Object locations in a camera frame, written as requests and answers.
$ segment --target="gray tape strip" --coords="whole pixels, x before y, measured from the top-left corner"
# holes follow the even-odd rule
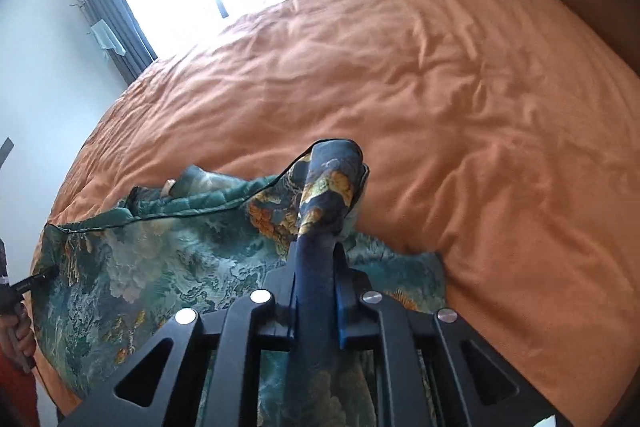
[[[13,148],[14,148],[14,142],[9,140],[8,138],[4,140],[2,147],[0,147],[0,168],[2,168],[2,164],[4,163],[4,160],[6,160],[6,157],[9,156],[9,153]]]

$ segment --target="floral garment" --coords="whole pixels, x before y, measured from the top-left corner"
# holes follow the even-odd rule
[[[354,142],[324,140],[278,176],[245,181],[191,166],[166,196],[137,187],[92,219],[47,225],[36,270],[56,264],[60,277],[33,293],[40,349],[86,397],[179,309],[228,307],[284,265],[291,241],[317,230],[338,235],[373,288],[408,309],[443,307],[436,254],[398,255],[353,231],[367,175]],[[262,358],[258,416],[266,427],[278,424],[287,354]],[[373,427],[369,363],[345,353],[339,365],[340,375],[317,375],[313,423]],[[347,390],[336,391],[337,377]]]

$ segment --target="person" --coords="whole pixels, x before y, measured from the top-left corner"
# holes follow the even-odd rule
[[[35,379],[20,368],[7,334],[7,329],[14,327],[18,349],[24,356],[32,357],[36,351],[31,319],[24,305],[20,305],[18,315],[0,315],[0,425],[38,427]]]

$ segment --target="triangular cutout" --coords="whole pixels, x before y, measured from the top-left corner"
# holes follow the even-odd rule
[[[460,347],[482,405],[494,405],[518,394],[517,386],[473,341],[463,341]]]
[[[169,359],[174,341],[163,339],[149,351],[148,355],[133,368],[116,386],[118,398],[133,402],[140,407],[149,407],[154,400],[162,372]]]

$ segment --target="orange blanket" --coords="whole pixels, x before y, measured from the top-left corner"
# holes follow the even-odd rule
[[[442,252],[452,306],[576,427],[599,426],[640,363],[632,70],[559,0],[293,0],[222,38],[125,92],[51,220],[190,164],[252,178],[352,138],[371,169],[359,228]]]

